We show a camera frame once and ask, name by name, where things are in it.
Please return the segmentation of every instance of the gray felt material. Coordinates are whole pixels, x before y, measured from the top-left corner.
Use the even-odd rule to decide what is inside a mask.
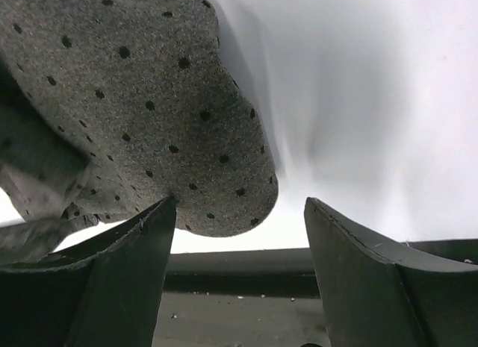
[[[177,228],[227,237],[272,210],[278,187],[261,121],[219,61],[206,0],[0,0],[0,18],[11,75],[50,129],[90,160],[78,195],[63,194],[66,217],[115,222],[172,193]],[[11,142],[0,161],[13,167],[10,180],[36,178],[43,165],[36,159],[32,172],[14,164],[25,142],[37,149],[38,131],[30,131],[0,132]],[[53,144],[52,152],[68,165],[68,154]],[[66,181],[81,180],[78,167]],[[47,174],[52,187],[38,189],[55,190],[58,175]],[[39,204],[30,200],[17,203],[24,218]]]

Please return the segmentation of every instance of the black plastic piece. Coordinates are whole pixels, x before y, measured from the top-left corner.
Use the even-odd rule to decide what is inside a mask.
[[[164,291],[225,296],[318,298],[308,248],[173,254]]]
[[[150,347],[176,203],[39,263],[0,267],[0,346]]]
[[[478,266],[397,243],[314,198],[305,223],[332,347],[477,345]]]

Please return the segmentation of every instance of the gray floor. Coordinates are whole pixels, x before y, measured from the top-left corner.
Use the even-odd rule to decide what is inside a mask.
[[[330,347],[319,299],[164,293],[153,347]]]

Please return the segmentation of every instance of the black dot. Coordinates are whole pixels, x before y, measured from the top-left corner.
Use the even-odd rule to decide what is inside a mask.
[[[167,147],[171,153],[178,153],[179,152],[179,148],[176,147],[176,146],[169,146]]]
[[[3,142],[1,142],[2,149],[8,149],[12,146],[12,140],[10,138],[5,138]]]
[[[206,110],[202,110],[201,112],[199,112],[199,116],[204,122],[208,121],[211,118],[211,114]]]
[[[52,76],[46,76],[46,79],[48,80],[48,83],[51,84],[52,86],[57,85],[57,81]]]
[[[67,35],[63,35],[61,37],[61,43],[63,43],[63,46],[65,46],[67,49],[72,47],[72,41],[69,39]]]
[[[180,69],[188,69],[191,66],[191,62],[189,62],[187,57],[181,57],[178,61],[178,65]]]
[[[95,94],[99,99],[103,99],[105,97],[105,94],[101,90],[96,90]]]
[[[227,162],[229,162],[229,156],[227,154],[223,154],[219,157],[219,161],[221,163],[227,163]]]
[[[121,46],[118,50],[119,56],[121,58],[128,58],[131,52],[126,46]]]
[[[145,104],[146,106],[146,109],[147,110],[155,110],[156,107],[155,107],[155,104],[153,101],[147,101],[147,103]]]
[[[18,32],[19,34],[22,33],[22,28],[18,24],[13,24],[13,29]]]

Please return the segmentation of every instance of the white surface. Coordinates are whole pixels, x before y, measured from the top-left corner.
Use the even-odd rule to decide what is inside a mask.
[[[305,247],[307,196],[396,240],[478,237],[478,0],[210,1],[279,201],[238,237],[177,231],[173,252]]]

